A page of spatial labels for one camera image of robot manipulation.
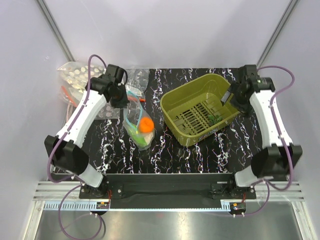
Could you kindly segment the green leafy red toy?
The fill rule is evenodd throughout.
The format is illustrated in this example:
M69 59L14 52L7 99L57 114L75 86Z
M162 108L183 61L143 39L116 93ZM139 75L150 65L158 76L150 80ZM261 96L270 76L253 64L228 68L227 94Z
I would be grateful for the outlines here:
M213 114L209 114L208 115L208 119L209 119L209 122L208 124L210 126L213 126L213 125L216 125L218 124L219 122L221 122L223 120L223 117L221 115L213 115Z

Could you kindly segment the clear blue-zipper bag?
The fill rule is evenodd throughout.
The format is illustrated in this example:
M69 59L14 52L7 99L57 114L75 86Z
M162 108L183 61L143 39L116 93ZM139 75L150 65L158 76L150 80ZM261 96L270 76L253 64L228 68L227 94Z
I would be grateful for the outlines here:
M155 137L155 123L143 108L138 96L127 91L127 98L129 102L123 109L122 125L138 149L147 150Z

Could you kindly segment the orange carrot toy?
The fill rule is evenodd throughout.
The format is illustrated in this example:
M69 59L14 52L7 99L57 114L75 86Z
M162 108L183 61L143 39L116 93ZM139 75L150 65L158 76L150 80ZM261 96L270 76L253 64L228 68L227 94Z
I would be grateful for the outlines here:
M138 129L141 133L150 133L154 130L154 128L155 125L151 118L147 116L141 118L138 125Z

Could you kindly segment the white cauliflower toy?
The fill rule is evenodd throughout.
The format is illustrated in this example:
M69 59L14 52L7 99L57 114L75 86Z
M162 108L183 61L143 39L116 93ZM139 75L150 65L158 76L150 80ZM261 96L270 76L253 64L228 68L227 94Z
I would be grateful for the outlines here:
M143 133L142 135L142 145L147 146L149 145L153 138L154 138L154 133L153 132L148 132L148 133Z

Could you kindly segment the green vegetable toy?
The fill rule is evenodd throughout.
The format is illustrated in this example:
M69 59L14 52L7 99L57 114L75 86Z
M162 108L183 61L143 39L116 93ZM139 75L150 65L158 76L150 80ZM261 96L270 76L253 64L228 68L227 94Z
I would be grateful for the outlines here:
M131 138L138 146L144 147L147 145L144 136L138 131L136 125L133 125L133 127L131 127L129 130Z

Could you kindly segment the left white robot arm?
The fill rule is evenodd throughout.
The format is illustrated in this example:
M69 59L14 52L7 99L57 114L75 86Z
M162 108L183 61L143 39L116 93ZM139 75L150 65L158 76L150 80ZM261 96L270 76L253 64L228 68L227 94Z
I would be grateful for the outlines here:
M90 164L82 146L96 115L106 103L115 109L127 106L126 87L121 77L103 74L91 78L70 119L55 136L48 135L44 140L48 164L82 180L97 198L108 193L107 180Z

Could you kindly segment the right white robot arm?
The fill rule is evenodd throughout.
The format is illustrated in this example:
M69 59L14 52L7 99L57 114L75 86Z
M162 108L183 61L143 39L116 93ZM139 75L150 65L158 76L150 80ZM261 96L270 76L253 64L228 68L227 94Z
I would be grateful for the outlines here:
M293 143L286 131L276 94L271 78L251 76L233 82L220 100L223 105L230 103L245 115L255 112L262 137L262 150L252 157L250 166L233 173L225 186L232 198L239 198L259 182L269 184L275 177L289 176L288 186L293 181L294 166L303 150Z

